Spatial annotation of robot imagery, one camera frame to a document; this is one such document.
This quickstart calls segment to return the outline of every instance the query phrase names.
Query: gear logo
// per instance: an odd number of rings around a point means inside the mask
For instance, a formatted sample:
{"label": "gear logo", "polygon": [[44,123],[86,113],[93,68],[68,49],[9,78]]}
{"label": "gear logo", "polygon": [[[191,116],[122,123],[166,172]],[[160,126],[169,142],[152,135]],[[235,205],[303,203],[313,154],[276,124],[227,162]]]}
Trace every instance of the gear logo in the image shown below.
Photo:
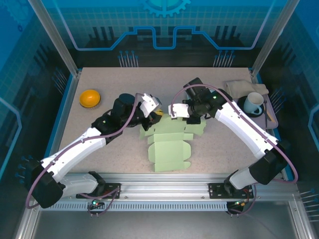
{"label": "gear logo", "polygon": [[186,4],[189,3],[190,0],[141,0],[144,10],[150,11],[150,14],[155,13],[157,17],[179,14],[179,11],[185,10]]}
{"label": "gear logo", "polygon": [[27,0],[0,0],[0,7],[5,6],[13,19],[23,25],[29,15],[29,7]]}

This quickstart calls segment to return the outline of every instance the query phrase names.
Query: glass panel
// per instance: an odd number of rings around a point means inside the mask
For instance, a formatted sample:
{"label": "glass panel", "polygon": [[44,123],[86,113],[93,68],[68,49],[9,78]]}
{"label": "glass panel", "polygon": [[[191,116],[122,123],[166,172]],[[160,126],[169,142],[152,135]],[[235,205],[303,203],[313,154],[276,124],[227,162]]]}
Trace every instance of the glass panel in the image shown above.
{"label": "glass panel", "polygon": [[[319,2],[299,2],[260,71],[270,90],[278,132],[300,176],[299,189],[319,191]],[[317,204],[308,198],[307,206]]]}
{"label": "glass panel", "polygon": [[0,6],[0,231],[11,238],[27,193],[24,166],[44,157],[69,72],[27,1]]}
{"label": "glass panel", "polygon": [[44,0],[79,67],[251,67],[286,0]]}

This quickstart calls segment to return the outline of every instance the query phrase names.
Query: folded towel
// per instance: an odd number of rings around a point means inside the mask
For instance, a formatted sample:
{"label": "folded towel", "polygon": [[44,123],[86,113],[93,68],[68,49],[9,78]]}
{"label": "folded towel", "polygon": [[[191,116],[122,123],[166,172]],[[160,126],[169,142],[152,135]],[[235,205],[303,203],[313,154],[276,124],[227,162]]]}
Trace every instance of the folded towel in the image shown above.
{"label": "folded towel", "polygon": [[234,99],[247,96],[252,92],[257,92],[261,95],[266,95],[269,93],[264,84],[253,84],[245,80],[226,82],[226,92]]}

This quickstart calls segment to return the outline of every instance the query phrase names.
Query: table surface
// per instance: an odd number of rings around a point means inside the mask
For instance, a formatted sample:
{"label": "table surface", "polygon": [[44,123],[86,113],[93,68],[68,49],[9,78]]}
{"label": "table surface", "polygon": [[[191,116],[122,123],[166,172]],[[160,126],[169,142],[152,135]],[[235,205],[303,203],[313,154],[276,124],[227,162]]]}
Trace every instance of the table surface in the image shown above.
{"label": "table surface", "polygon": [[[111,109],[120,94],[152,94],[161,100],[162,110],[167,113],[173,96],[196,77],[223,89],[226,81],[251,81],[247,68],[83,68],[60,148],[73,142],[96,118]],[[79,104],[80,94],[87,89],[101,94],[101,102],[93,109]],[[182,95],[177,102],[185,97],[186,94]],[[147,138],[140,140],[139,136],[139,126],[125,129],[123,135],[90,154],[71,172],[154,172],[154,164],[148,160]],[[256,161],[248,147],[215,119],[207,120],[204,134],[195,135],[188,143],[191,166],[171,173],[231,173]]]}

